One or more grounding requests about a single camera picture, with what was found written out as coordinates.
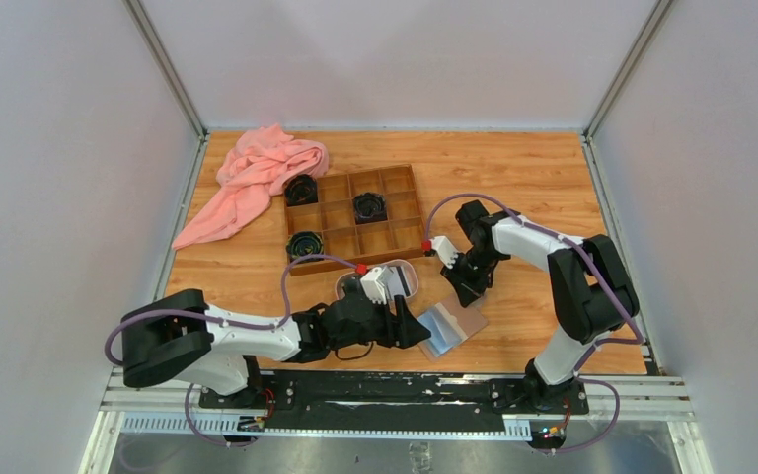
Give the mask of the pink leather card holder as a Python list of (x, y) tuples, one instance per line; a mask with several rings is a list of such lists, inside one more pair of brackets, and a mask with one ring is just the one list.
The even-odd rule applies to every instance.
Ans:
[(417, 316), (417, 321), (430, 333), (429, 338), (417, 345), (424, 356), (436, 362), (486, 328), (489, 322), (482, 313), (485, 301), (480, 298), (463, 306), (458, 296), (451, 294)]

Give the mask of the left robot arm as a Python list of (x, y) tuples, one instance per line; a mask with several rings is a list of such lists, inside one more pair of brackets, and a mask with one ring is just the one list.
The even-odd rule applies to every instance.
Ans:
[[(309, 363), (353, 345), (407, 349), (430, 336), (402, 296), (382, 304), (349, 290), (340, 300), (276, 320), (225, 310), (207, 303), (201, 290), (187, 289), (125, 314), (105, 350), (128, 388), (177, 380), (250, 408), (263, 395), (263, 382), (252, 374), (258, 356)], [(120, 357), (111, 354), (115, 339)]]

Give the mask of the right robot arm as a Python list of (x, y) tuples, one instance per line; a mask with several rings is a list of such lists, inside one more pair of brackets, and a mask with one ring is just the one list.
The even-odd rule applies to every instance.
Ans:
[(470, 243), (460, 251), (446, 236), (427, 236), (422, 248), (436, 255), (441, 273), (467, 307), (493, 287), (499, 263), (519, 258), (547, 273), (558, 327), (545, 348), (525, 368), (518, 399), (537, 412), (560, 404), (577, 373), (606, 344), (643, 342), (635, 322), (640, 303), (614, 242), (606, 235), (571, 236), (538, 224), (503, 206), (490, 213), (486, 196), (467, 194), (455, 220)]

